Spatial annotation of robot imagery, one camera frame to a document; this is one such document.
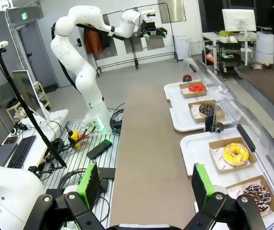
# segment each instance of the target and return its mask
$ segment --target yellow frosted donut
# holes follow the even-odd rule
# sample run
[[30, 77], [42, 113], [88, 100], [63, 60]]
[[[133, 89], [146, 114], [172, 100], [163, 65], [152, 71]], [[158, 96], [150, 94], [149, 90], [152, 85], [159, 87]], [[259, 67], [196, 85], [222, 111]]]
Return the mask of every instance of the yellow frosted donut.
[[223, 150], [224, 160], [233, 166], [244, 165], [249, 158], [249, 151], [239, 143], [231, 143]]

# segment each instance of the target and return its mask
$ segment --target green exit sign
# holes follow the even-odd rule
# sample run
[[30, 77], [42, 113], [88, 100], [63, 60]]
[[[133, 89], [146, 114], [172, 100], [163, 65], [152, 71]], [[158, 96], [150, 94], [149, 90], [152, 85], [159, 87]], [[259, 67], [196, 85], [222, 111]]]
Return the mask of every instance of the green exit sign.
[[23, 14], [21, 14], [21, 18], [23, 21], [26, 20], [28, 18], [27, 12], [24, 12]]

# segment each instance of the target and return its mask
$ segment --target bolt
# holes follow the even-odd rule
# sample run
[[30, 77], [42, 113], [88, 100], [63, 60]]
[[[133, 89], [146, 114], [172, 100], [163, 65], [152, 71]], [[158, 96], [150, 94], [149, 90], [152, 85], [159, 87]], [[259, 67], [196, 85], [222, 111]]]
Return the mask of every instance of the bolt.
[[223, 196], [221, 194], [216, 195], [217, 200], [222, 200]]
[[242, 201], [243, 203], [247, 203], [247, 202], [248, 202], [248, 199], [244, 196], [244, 197], [241, 199], [241, 201]]

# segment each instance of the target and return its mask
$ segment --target donut box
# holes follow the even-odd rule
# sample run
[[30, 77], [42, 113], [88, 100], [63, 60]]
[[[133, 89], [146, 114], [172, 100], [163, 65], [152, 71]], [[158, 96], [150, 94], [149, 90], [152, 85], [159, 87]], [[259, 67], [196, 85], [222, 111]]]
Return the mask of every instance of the donut box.
[[[217, 103], [216, 100], [208, 100], [208, 101], [200, 101], [200, 102], [193, 102], [189, 103], [189, 110], [191, 112], [192, 117], [194, 118], [196, 123], [203, 123], [205, 122], [205, 115], [201, 114], [199, 111], [200, 105], [203, 103]], [[225, 112], [222, 110], [222, 108], [218, 108], [218, 120], [223, 119], [225, 116]]]
[[[248, 158], [246, 164], [244, 164], [242, 166], [233, 166], [233, 165], [228, 164], [224, 160], [223, 150], [224, 150], [225, 146], [227, 146], [231, 143], [241, 144], [244, 147], [246, 147], [246, 149], [249, 151], [249, 158]], [[249, 150], [246, 143], [244, 142], [244, 140], [241, 137], [210, 142], [209, 143], [209, 151], [210, 151], [212, 160], [214, 162], [214, 165], [220, 173], [226, 173], [226, 172], [230, 172], [230, 171], [234, 171], [234, 170], [238, 170], [238, 169], [244, 169], [247, 167], [251, 167], [253, 164], [256, 163], [256, 159], [255, 159], [254, 155], [251, 153], [251, 151]]]
[[230, 185], [230, 186], [226, 187], [226, 190], [230, 197], [232, 197], [233, 199], [237, 199], [238, 196], [244, 194], [244, 190], [248, 186], [253, 185], [253, 184], [261, 184], [261, 185], [265, 186], [270, 193], [271, 201], [269, 204], [269, 208], [267, 208], [265, 211], [261, 212], [261, 216], [264, 217], [264, 216], [269, 215], [272, 212], [274, 212], [274, 194], [263, 175], [256, 176], [251, 179], [239, 182], [237, 184]]
[[192, 98], [192, 97], [206, 96], [206, 90], [204, 92], [190, 92], [189, 91], [189, 87], [192, 85], [195, 85], [195, 84], [201, 84], [205, 87], [205, 85], [201, 81], [188, 82], [188, 83], [179, 85], [181, 93], [185, 99]]

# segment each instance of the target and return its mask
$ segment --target white monitor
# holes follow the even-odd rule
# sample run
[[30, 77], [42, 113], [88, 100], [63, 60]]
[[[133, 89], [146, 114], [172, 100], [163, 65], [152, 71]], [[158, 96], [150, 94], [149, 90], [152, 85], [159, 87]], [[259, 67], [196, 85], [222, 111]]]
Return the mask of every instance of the white monitor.
[[49, 112], [46, 110], [45, 105], [41, 101], [46, 100], [44, 97], [41, 101], [38, 98], [33, 82], [27, 70], [12, 71], [13, 81], [23, 97], [27, 106], [46, 121], [50, 122]]
[[223, 9], [226, 31], [256, 31], [254, 10]]

